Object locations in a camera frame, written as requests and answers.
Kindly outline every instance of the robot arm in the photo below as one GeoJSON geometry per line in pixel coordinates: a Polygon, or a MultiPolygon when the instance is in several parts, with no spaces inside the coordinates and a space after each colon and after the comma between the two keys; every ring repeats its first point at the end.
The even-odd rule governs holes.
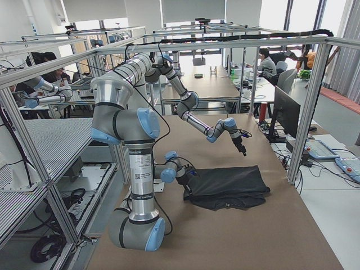
{"type": "Polygon", "coordinates": [[[146,108],[126,109],[130,97],[145,81],[156,82],[160,75],[165,75],[181,96],[178,112],[183,120],[203,132],[210,142],[222,132],[229,131],[239,151],[246,152],[234,119],[220,120],[211,128],[191,114],[191,108],[197,103],[196,95],[185,88],[173,67],[162,61],[161,58],[153,67],[149,55],[139,53],[91,81],[91,88],[97,91],[91,137],[114,145],[123,141],[129,149],[131,190],[109,221],[110,239],[122,248],[155,251],[161,245],[165,221],[155,208],[153,175],[160,176],[165,182],[176,178],[191,192],[189,170],[181,164],[176,153],[168,153],[166,164],[153,168],[152,147],[160,134],[156,114],[146,108]]]}
{"type": "Polygon", "coordinates": [[[73,96],[73,92],[70,86],[67,84],[67,81],[67,85],[58,87],[47,82],[41,76],[37,76],[33,79],[25,81],[24,83],[31,88],[41,89],[49,93],[49,95],[45,97],[27,98],[25,101],[25,106],[29,108],[35,108],[40,104],[57,104],[68,102],[73,96]]]}
{"type": "MultiPolygon", "coordinates": [[[[0,60],[0,74],[7,73],[9,71],[11,72],[19,69],[24,69],[27,67],[28,66],[25,60],[20,58],[15,58],[11,60],[0,60]]],[[[35,108],[40,104],[55,104],[67,102],[73,95],[73,92],[68,85],[64,87],[58,87],[47,82],[41,76],[37,76],[33,79],[27,80],[24,83],[31,88],[42,89],[49,93],[49,95],[46,97],[26,98],[25,106],[29,108],[35,108]]]]}
{"type": "Polygon", "coordinates": [[[236,126],[234,118],[227,118],[219,120],[214,128],[202,122],[191,113],[191,109],[199,102],[197,94],[193,91],[188,91],[180,80],[179,75],[175,72],[172,65],[167,59],[161,57],[157,61],[157,67],[150,70],[150,75],[146,75],[145,79],[148,83],[155,83],[158,81],[160,75],[165,75],[171,82],[174,89],[180,95],[181,102],[177,105],[178,116],[195,127],[198,131],[206,135],[206,139],[213,143],[224,132],[228,131],[232,142],[239,152],[246,156],[246,148],[242,145],[242,137],[247,137],[241,134],[236,126]]]}

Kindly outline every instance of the computer monitor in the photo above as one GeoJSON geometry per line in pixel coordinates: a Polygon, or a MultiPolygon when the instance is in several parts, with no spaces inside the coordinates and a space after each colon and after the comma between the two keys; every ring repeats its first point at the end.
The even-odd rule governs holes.
{"type": "Polygon", "coordinates": [[[300,105],[278,86],[275,86],[274,109],[268,134],[269,141],[285,142],[285,137],[278,136],[275,131],[276,121],[283,127],[285,134],[296,138],[299,115],[300,105]]]}

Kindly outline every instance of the potted plant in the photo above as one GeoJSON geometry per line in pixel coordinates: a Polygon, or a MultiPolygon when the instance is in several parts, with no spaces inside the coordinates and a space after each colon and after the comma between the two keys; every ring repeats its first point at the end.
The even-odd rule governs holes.
{"type": "Polygon", "coordinates": [[[302,69],[299,74],[298,74],[298,77],[301,79],[301,80],[309,80],[310,79],[310,75],[311,75],[311,70],[304,70],[302,69]]]}

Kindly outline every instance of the monitor stand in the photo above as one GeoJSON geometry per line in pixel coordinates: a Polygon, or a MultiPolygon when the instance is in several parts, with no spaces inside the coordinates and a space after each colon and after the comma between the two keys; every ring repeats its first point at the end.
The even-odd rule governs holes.
{"type": "Polygon", "coordinates": [[[285,143],[286,137],[279,136],[277,131],[275,130],[275,123],[277,114],[279,113],[279,109],[274,109],[272,117],[271,117],[271,124],[269,127],[269,135],[267,136],[270,143],[285,143]]]}

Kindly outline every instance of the black cloth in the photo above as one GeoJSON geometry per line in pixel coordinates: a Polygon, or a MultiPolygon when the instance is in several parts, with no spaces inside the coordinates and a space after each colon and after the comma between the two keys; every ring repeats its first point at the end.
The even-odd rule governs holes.
{"type": "Polygon", "coordinates": [[[270,53],[270,58],[276,65],[279,61],[285,61],[286,55],[284,52],[270,53]]]}
{"type": "Polygon", "coordinates": [[[270,192],[258,166],[200,169],[197,173],[188,183],[192,195],[185,191],[184,200],[203,208],[254,207],[264,203],[264,194],[270,192]]]}

